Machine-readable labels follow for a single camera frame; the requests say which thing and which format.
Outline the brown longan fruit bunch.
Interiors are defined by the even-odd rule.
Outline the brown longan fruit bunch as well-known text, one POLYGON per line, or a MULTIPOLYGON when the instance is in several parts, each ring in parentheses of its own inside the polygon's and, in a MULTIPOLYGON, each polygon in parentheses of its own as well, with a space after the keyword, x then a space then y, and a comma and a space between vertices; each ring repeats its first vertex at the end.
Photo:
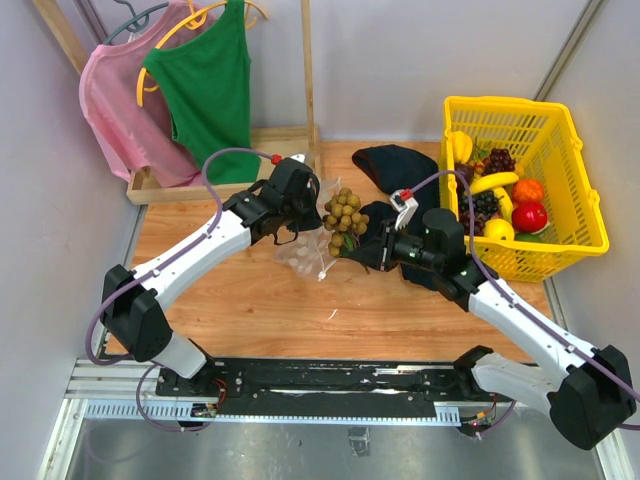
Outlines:
POLYGON ((328 253, 334 258, 346 257, 364 241, 370 217, 363 211, 360 197, 347 187, 331 194, 324 212, 324 229, 330 233, 328 253))

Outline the clear zip top bag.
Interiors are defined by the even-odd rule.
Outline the clear zip top bag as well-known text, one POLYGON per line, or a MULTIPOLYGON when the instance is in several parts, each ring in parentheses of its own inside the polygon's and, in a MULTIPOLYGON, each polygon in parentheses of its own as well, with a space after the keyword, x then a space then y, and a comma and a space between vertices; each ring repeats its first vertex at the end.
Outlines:
POLYGON ((303 279, 322 281, 337 262, 329 253, 331 236, 332 233, 323 225, 301 232, 295 241, 278 246, 273 259, 303 279))

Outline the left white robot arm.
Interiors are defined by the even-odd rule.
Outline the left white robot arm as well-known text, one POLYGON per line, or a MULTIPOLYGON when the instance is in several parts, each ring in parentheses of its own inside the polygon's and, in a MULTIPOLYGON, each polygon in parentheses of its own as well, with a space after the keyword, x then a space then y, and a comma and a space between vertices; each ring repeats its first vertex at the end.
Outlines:
POLYGON ((132 270, 117 265, 105 276, 97 319, 137 362, 151 361, 179 376, 190 394, 214 383, 212 362, 193 341, 176 333, 165 312, 222 261, 281 228, 293 234, 318 228, 319 180, 302 154, 270 156, 267 179, 217 203, 202 227, 155 259, 132 270))

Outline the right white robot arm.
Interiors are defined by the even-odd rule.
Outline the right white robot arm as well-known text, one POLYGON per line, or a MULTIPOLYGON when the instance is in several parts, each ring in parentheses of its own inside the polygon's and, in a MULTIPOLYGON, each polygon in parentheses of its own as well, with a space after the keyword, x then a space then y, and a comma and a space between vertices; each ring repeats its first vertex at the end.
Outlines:
POLYGON ((423 216, 423 233, 413 236, 381 224, 377 234, 347 253, 373 270, 398 264, 431 274, 440 294, 493 325, 534 361, 527 366, 485 347, 457 361, 455 392, 466 400, 495 393, 550 418, 571 444, 590 450, 616 429, 628 428, 639 403, 626 356, 598 349, 541 314, 495 272, 469 254, 464 228, 445 209, 423 216))

